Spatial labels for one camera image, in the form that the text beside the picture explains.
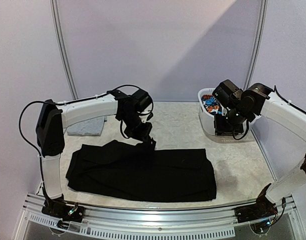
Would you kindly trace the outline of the navy printed garment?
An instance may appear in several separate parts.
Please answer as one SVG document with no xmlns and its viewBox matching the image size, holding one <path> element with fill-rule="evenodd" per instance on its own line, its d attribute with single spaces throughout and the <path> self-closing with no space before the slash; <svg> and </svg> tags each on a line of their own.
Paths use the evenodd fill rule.
<svg viewBox="0 0 306 240">
<path fill-rule="evenodd" d="M 201 96 L 201 102 L 205 110 L 209 114 L 211 115 L 222 114 L 222 107 L 218 102 L 218 100 L 213 95 L 203 94 Z"/>
</svg>

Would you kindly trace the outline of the black garment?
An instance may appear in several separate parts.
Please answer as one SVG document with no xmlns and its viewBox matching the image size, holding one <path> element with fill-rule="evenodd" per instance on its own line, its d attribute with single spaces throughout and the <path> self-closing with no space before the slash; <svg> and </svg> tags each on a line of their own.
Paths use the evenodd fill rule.
<svg viewBox="0 0 306 240">
<path fill-rule="evenodd" d="M 74 191 L 130 201 L 205 202 L 217 197 L 214 168 L 204 148 L 156 150 L 154 143 L 117 140 L 84 144 L 72 154 L 65 177 Z"/>
</svg>

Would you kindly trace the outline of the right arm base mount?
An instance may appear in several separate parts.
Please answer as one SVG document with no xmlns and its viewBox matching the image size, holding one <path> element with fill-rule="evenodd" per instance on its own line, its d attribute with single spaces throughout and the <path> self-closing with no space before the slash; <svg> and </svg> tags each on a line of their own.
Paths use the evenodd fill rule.
<svg viewBox="0 0 306 240">
<path fill-rule="evenodd" d="M 254 204 L 234 208 L 234 215 L 238 223 L 251 222 L 271 216 L 273 216 L 273 220 L 271 221 L 277 222 L 283 213 L 284 211 L 279 215 L 276 204 L 266 200 L 260 200 L 256 201 Z"/>
</svg>

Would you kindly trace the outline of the aluminium left corner post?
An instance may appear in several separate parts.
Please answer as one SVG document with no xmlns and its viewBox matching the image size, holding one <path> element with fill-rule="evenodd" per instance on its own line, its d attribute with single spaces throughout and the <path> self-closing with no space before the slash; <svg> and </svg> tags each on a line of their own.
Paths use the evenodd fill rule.
<svg viewBox="0 0 306 240">
<path fill-rule="evenodd" d="M 66 50 L 65 39 L 62 30 L 62 24 L 60 19 L 60 9 L 57 0 L 50 0 L 50 8 L 52 13 L 52 19 L 54 24 L 55 36 L 58 44 L 58 50 L 63 65 L 64 74 L 67 80 L 68 88 L 71 96 L 74 100 L 79 98 L 78 91 L 75 85 L 73 74 L 71 71 L 69 58 Z"/>
</svg>

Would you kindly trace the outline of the aluminium corner post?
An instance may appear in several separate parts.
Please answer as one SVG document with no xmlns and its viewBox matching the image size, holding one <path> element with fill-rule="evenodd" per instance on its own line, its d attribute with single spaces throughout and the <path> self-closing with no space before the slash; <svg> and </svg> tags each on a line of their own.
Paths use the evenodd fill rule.
<svg viewBox="0 0 306 240">
<path fill-rule="evenodd" d="M 251 85 L 252 77 L 255 71 L 255 66 L 256 66 L 258 55 L 259 55 L 261 40 L 262 40 L 264 26 L 265 26 L 267 7 L 268 7 L 268 1 L 261 0 L 256 29 L 255 29 L 254 41 L 253 41 L 253 46 L 252 46 L 251 58 L 250 58 L 250 62 L 248 65 L 246 79 L 245 79 L 244 86 L 243 86 L 244 90 L 246 90 Z"/>
<path fill-rule="evenodd" d="M 71 96 L 74 100 L 79 98 L 78 91 L 75 85 L 73 74 L 71 71 L 69 58 L 66 50 L 65 39 L 62 30 L 62 24 L 60 19 L 60 9 L 57 0 L 50 0 L 50 8 L 52 13 L 52 19 L 54 24 L 55 36 L 58 44 L 58 50 L 63 65 L 64 74 L 67 80 L 68 88 Z"/>
</svg>

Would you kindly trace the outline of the aluminium right corner post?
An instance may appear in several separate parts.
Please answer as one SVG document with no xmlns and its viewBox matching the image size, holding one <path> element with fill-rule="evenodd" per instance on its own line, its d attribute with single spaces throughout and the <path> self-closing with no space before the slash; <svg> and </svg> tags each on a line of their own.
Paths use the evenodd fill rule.
<svg viewBox="0 0 306 240">
<path fill-rule="evenodd" d="M 251 58 L 250 58 L 250 62 L 248 65 L 246 79 L 245 79 L 244 86 L 243 86 L 244 90 L 246 90 L 251 85 L 252 77 L 255 71 L 255 66 L 256 66 L 258 55 L 259 55 L 261 40 L 262 40 L 264 26 L 265 26 L 267 7 L 268 7 L 268 1 L 261 0 L 256 29 L 255 29 L 254 41 L 253 41 L 253 46 L 252 46 Z"/>
</svg>

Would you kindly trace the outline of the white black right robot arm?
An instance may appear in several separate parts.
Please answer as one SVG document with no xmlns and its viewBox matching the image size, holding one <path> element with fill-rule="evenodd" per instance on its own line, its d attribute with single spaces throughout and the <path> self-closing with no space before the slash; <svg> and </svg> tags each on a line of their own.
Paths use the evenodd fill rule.
<svg viewBox="0 0 306 240">
<path fill-rule="evenodd" d="M 306 144 L 306 112 L 286 100 L 276 88 L 254 83 L 243 90 L 231 80 L 222 81 L 212 92 L 226 110 L 222 117 L 225 133 L 235 137 L 237 128 L 248 126 L 256 117 L 267 119 Z M 259 194 L 251 213 L 262 218 L 275 203 L 306 184 L 306 153 L 297 165 Z"/>
</svg>

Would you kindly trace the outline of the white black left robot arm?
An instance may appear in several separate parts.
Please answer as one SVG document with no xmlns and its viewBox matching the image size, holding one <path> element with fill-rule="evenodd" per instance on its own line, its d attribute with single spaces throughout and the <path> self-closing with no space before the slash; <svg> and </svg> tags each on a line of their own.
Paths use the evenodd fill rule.
<svg viewBox="0 0 306 240">
<path fill-rule="evenodd" d="M 152 118 L 153 109 L 153 99 L 143 89 L 137 89 L 133 94 L 112 89 L 72 101 L 54 102 L 49 99 L 42 102 L 35 132 L 41 154 L 44 195 L 51 199 L 47 207 L 56 217 L 63 217 L 68 211 L 67 205 L 59 200 L 63 196 L 60 160 L 67 130 L 85 121 L 115 116 L 125 124 L 123 135 L 126 138 L 140 141 L 154 149 L 155 141 L 150 136 L 153 126 L 148 120 L 142 120 L 142 117 Z"/>
</svg>

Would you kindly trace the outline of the aluminium front rail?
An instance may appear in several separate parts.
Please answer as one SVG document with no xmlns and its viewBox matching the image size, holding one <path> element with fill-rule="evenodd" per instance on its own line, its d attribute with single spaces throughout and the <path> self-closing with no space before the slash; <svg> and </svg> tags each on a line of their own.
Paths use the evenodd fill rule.
<svg viewBox="0 0 306 240">
<path fill-rule="evenodd" d="M 291 196 L 269 217 L 239 222 L 234 205 L 189 209 L 118 209 L 86 205 L 82 222 L 58 228 L 58 219 L 42 213 L 44 198 L 28 194 L 22 208 L 17 240 L 304 240 Z"/>
</svg>

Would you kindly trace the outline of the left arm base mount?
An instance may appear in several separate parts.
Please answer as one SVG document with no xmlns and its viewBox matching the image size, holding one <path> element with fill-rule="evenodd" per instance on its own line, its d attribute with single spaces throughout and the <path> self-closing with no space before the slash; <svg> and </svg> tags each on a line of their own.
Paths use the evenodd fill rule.
<svg viewBox="0 0 306 240">
<path fill-rule="evenodd" d="M 78 203 L 67 203 L 63 199 L 46 199 L 41 213 L 64 222 L 81 223 L 84 218 L 85 208 Z"/>
</svg>

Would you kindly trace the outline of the translucent white laundry basket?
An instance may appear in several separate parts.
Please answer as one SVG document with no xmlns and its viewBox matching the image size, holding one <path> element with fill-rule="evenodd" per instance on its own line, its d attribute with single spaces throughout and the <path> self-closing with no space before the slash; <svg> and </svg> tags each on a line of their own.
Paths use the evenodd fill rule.
<svg viewBox="0 0 306 240">
<path fill-rule="evenodd" d="M 202 125 L 203 130 L 212 136 L 215 136 L 215 128 L 214 128 L 214 116 L 212 114 L 209 114 L 206 109 L 204 108 L 201 100 L 202 95 L 212 95 L 214 88 L 203 88 L 201 89 L 198 94 L 198 101 L 200 104 L 199 110 L 198 110 L 198 116 Z M 222 105 L 222 114 L 216 114 L 216 115 L 222 115 L 225 116 L 227 115 L 227 109 L 225 109 Z"/>
</svg>

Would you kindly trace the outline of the grey t-shirt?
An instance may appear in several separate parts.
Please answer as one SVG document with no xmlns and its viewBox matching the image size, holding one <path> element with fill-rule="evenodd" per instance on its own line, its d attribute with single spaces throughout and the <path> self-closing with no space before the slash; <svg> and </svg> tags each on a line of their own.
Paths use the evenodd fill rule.
<svg viewBox="0 0 306 240">
<path fill-rule="evenodd" d="M 100 116 L 81 121 L 69 126 L 66 132 L 69 136 L 101 136 L 107 116 Z"/>
</svg>

